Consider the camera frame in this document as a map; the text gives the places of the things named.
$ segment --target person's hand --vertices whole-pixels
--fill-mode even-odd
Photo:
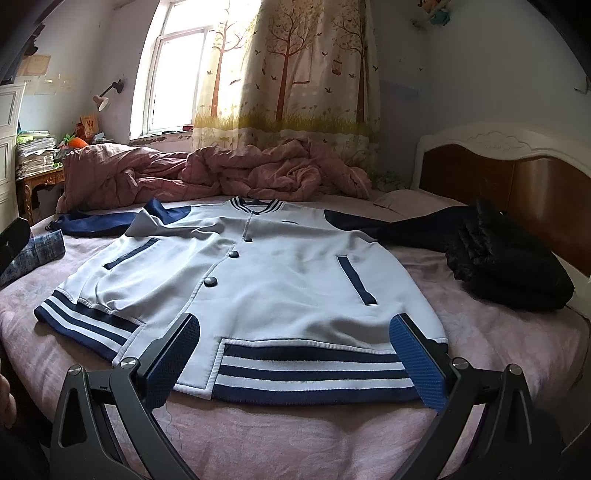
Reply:
[[[8,380],[0,375],[0,424],[10,429],[17,419],[17,403],[10,394]]]

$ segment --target striped collar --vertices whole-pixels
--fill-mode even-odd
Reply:
[[[230,205],[236,210],[241,210],[246,213],[253,213],[260,215],[262,213],[271,213],[279,210],[285,202],[280,200],[271,200],[270,202],[263,202],[261,200],[252,200],[255,203],[249,203],[241,197],[234,197],[230,200]]]

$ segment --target black folded clothing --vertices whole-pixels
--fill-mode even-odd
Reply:
[[[447,265],[473,295],[513,309],[563,308],[574,286],[554,254],[487,200],[465,209],[446,237]]]

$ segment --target plaid fabric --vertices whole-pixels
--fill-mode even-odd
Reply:
[[[34,236],[16,256],[5,272],[0,275],[0,287],[45,265],[66,253],[61,230],[46,235]]]

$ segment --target pillow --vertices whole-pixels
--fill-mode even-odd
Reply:
[[[413,218],[464,204],[424,190],[396,190],[382,195],[374,205],[392,210],[405,218]]]

